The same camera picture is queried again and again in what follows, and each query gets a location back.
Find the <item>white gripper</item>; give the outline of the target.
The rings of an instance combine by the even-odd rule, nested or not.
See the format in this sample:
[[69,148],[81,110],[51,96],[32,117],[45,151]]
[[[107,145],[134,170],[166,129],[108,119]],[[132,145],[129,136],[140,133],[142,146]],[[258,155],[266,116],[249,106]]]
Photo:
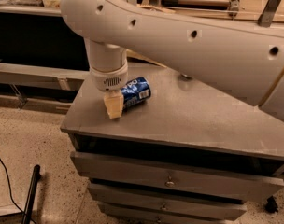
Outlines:
[[124,97],[121,91],[128,80],[128,63],[124,63],[121,68],[115,71],[98,71],[90,69],[93,83],[99,91],[109,91],[104,95],[106,112],[111,119],[120,118],[123,110]]

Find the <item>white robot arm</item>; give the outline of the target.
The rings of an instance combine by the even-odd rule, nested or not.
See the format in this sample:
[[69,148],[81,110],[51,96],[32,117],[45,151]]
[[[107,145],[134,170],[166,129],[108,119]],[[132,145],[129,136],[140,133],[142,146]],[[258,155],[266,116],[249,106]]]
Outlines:
[[135,0],[61,0],[94,84],[121,88],[132,50],[284,122],[284,30],[146,10]]

